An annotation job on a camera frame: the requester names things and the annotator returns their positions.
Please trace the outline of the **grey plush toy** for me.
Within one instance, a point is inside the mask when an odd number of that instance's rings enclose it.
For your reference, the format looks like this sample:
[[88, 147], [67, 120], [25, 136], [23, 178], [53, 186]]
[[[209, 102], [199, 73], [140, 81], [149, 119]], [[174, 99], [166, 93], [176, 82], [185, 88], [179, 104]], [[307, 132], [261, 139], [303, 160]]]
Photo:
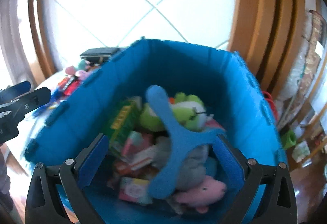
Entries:
[[[159, 136], [156, 139], [156, 154], [153, 157], [153, 166], [161, 170], [168, 161], [171, 153], [171, 141], [168, 137]], [[208, 158], [208, 145], [194, 148], [184, 159], [180, 168], [175, 189], [188, 191], [199, 184], [205, 178], [205, 162]]]

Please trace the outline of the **pink pig plush in bin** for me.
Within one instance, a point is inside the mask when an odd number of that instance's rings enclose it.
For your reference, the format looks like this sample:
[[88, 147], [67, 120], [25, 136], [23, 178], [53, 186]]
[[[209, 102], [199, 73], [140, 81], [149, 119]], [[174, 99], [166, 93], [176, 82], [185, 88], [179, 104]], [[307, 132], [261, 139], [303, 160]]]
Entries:
[[185, 204], [198, 213], [205, 214], [209, 210], [209, 205], [221, 200], [226, 191], [227, 185], [224, 182], [206, 175], [198, 186], [188, 191], [177, 192], [173, 198], [177, 203]]

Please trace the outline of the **green box in bin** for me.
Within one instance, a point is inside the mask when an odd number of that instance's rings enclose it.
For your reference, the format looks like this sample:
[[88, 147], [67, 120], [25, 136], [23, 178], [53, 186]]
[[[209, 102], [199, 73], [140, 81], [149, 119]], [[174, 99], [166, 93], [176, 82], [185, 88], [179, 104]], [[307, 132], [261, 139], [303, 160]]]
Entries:
[[104, 123], [100, 132], [109, 138], [109, 153], [119, 157], [140, 116], [135, 99], [123, 100], [114, 114]]

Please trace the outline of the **pink plush toy pile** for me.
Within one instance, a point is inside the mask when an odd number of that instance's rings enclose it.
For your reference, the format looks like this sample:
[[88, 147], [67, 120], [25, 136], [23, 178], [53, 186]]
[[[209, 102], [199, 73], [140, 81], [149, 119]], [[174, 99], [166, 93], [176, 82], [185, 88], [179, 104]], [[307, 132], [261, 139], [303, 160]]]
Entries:
[[62, 97], [70, 96], [99, 67], [98, 63], [87, 60], [80, 60], [77, 65], [66, 67], [65, 78], [58, 83], [57, 91]]

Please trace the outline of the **dark metal box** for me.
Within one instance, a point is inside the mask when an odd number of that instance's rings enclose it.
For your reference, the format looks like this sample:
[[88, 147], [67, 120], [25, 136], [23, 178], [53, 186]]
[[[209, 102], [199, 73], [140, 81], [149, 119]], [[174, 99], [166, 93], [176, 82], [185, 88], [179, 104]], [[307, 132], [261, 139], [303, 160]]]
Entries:
[[90, 63], [102, 64], [112, 59], [119, 52], [120, 48], [118, 47], [91, 48], [80, 54], [80, 57]]

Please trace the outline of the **blue boomerang toy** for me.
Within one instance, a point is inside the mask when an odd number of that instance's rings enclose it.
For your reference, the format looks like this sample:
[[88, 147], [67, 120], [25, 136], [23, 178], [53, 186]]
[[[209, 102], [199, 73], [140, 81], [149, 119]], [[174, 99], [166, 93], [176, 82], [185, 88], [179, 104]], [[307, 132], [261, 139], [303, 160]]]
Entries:
[[180, 169], [189, 153], [196, 147], [212, 145], [220, 136], [225, 136], [226, 132], [216, 128], [198, 133], [180, 125], [168, 104], [167, 93], [161, 86], [147, 88], [146, 99], [164, 124], [171, 141], [171, 153], [167, 163], [151, 180], [148, 188], [150, 197], [164, 199], [174, 192]]

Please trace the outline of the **blue fabric storage bin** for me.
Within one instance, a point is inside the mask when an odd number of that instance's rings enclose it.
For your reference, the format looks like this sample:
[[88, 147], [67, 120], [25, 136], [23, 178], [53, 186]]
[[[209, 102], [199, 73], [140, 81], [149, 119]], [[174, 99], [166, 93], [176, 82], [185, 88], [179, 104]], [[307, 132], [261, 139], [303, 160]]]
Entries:
[[[56, 166], [76, 158], [103, 134], [101, 128], [119, 103], [133, 97], [147, 101], [150, 86], [163, 87], [168, 99], [179, 92], [199, 97], [207, 122], [198, 133], [223, 129], [229, 145], [246, 158], [256, 159], [261, 165], [287, 164], [270, 106], [238, 53], [157, 39], [133, 43], [92, 73], [47, 118], [45, 127], [28, 145], [26, 160], [35, 168], [39, 162]], [[210, 153], [215, 154], [212, 145]], [[106, 185], [113, 171], [109, 144], [106, 150], [91, 184], [82, 189], [104, 223], [221, 223], [238, 194], [216, 157], [217, 178], [228, 189], [206, 214], [190, 209], [178, 216], [169, 208], [167, 198], [151, 197], [148, 206], [124, 202]], [[242, 223], [251, 223], [264, 191], [265, 185], [261, 185]]]

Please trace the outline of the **wooden headboard frame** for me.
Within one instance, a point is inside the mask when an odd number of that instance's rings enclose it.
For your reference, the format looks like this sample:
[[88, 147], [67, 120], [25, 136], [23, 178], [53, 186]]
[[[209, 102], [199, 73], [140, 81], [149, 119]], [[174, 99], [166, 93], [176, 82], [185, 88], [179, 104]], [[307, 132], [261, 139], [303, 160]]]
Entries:
[[262, 90], [277, 97], [299, 53], [305, 0], [236, 0], [229, 51], [237, 51]]

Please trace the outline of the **green frog plush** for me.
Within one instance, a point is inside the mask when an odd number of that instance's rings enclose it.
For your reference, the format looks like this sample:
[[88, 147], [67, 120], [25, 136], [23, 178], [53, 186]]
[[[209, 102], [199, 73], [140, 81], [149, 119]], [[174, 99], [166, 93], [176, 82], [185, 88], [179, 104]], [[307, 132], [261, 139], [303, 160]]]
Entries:
[[[179, 124], [193, 132], [201, 132], [207, 122], [207, 114], [204, 103], [196, 95], [185, 95], [183, 92], [176, 93], [170, 97], [168, 103], [173, 111], [174, 117]], [[139, 126], [151, 131], [162, 132], [164, 124], [149, 106], [145, 103], [139, 118]]]

